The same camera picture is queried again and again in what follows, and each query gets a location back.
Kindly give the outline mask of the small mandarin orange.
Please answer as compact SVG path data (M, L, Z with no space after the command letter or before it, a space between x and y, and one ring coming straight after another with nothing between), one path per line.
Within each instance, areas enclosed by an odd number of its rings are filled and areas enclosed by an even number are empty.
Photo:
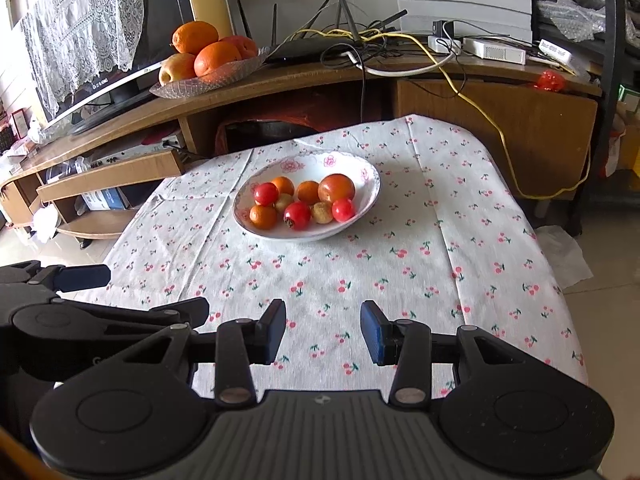
M262 231L273 229L279 222L279 214L273 206L254 205L250 208L250 222Z
M296 188L296 198L308 206L312 206L319 201L318 195L319 183L313 180L307 180L299 183Z

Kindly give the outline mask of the red cherry tomato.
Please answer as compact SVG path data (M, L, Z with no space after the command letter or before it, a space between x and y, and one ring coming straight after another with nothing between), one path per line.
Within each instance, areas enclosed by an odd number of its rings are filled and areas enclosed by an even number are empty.
M310 220L310 207L303 202L290 203L283 213L283 221L294 231L306 230L309 226Z
M332 204L331 212L335 221L345 223L356 214L356 209L352 200L340 198Z
M272 182L265 182L255 186L253 198L256 205L271 207L280 197L280 191L277 185Z

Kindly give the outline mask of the tan longan fruit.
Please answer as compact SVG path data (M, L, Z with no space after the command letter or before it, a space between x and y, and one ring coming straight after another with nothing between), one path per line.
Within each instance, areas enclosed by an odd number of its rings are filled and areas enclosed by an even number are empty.
M281 193L278 200L274 204L274 208L279 214L284 214L285 209L288 208L294 202L292 195L288 193Z
M311 206L311 215L314 222L325 226L331 223L334 218L332 214L332 205L328 202L318 202Z

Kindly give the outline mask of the oval orange kumquat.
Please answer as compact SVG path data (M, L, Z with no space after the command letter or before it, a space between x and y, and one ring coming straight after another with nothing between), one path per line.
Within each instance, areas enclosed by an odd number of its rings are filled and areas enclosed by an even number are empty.
M275 177L271 180L271 183L278 189L280 194L288 194L291 196L295 194L294 183L285 176Z

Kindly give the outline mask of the large red tomato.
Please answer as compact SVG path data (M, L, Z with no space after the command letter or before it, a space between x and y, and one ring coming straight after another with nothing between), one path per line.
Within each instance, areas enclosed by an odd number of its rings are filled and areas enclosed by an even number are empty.
M354 182L344 174L329 174L318 184L318 199L333 204L337 200L355 197Z

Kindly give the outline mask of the cherry print tablecloth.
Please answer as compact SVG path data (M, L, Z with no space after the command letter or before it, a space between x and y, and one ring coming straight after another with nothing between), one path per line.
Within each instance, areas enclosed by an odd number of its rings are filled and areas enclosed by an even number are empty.
M380 195L361 220L311 243L247 231L235 197L265 166L294 182L304 157L322 174L346 153L352 180ZM94 304L149 310L204 297L205 329L286 305L286 331L258 390L378 389L393 370L371 362L363 301L389 318L452 334L472 324L577 380L587 377L570 311L536 234L488 151L469 131L418 115L253 148L164 181L106 256L111 281L78 292Z

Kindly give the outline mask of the yellow red apple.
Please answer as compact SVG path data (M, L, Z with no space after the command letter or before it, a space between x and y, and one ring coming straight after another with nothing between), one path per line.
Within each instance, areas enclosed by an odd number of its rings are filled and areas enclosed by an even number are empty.
M166 86L170 82L195 78L195 56L191 53L176 53L162 63L158 73L158 82Z

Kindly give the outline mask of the white lace cloth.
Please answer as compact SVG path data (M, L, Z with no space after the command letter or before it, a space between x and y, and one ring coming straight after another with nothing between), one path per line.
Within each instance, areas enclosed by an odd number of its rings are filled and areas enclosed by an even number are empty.
M131 70L144 14L144 0L38 0L29 8L20 29L49 116L99 74Z

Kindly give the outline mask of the large orange top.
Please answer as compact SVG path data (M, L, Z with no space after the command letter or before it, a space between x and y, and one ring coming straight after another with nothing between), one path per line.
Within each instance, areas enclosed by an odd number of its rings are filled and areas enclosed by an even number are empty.
M179 26L171 37L171 45L179 53L198 55L219 39L218 30L204 21L190 21Z

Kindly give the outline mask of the television screen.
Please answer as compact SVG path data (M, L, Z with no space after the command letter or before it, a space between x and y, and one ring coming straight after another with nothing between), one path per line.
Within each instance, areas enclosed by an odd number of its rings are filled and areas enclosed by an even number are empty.
M171 36L192 20L189 0L41 0L21 31L47 131L58 130L121 84L155 73Z

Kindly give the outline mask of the red plastic item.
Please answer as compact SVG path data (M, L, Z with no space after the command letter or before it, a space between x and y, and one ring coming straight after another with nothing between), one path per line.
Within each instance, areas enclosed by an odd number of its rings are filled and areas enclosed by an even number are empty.
M566 87L566 79L556 70L544 70L534 83L538 90L562 92Z

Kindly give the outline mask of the white power strip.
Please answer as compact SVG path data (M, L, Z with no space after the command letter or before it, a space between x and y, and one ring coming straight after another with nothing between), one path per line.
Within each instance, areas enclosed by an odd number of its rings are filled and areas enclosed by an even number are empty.
M524 66L526 52L523 49L498 44L498 42L464 38L462 41L428 36L427 45L436 53L471 55L485 61L496 61Z

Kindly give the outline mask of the black router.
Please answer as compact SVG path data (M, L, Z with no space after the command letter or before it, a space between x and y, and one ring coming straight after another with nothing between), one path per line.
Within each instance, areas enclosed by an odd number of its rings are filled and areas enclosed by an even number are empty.
M348 0L337 0L335 5L337 16L333 28L314 29L314 23L320 15L332 6L330 0L324 0L302 28L279 40L279 7L276 2L273 3L269 44L258 48L255 60L262 64L300 64L319 61L331 49L344 48L358 52L364 40L381 32L390 32L392 24L408 14L406 9L402 9L382 20L374 20L369 25L358 25L352 16Z

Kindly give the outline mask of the white adapter box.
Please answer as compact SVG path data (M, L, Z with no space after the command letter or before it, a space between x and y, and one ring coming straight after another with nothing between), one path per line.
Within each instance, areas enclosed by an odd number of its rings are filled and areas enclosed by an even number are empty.
M589 63L579 55L566 50L551 41L541 39L537 44L538 51L550 58L550 60L559 63L566 68L575 77L588 78Z

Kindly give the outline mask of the black metal shelf rack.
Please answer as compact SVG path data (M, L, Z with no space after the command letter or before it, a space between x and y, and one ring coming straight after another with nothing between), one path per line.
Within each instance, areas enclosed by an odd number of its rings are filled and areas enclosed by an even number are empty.
M547 40L572 55L570 68L599 91L590 136L590 170L565 208L564 230L582 232L582 214L590 196L600 195L611 171L610 142L619 141L624 124L618 95L639 89L639 40L627 35L639 24L639 0L532 0L534 39Z

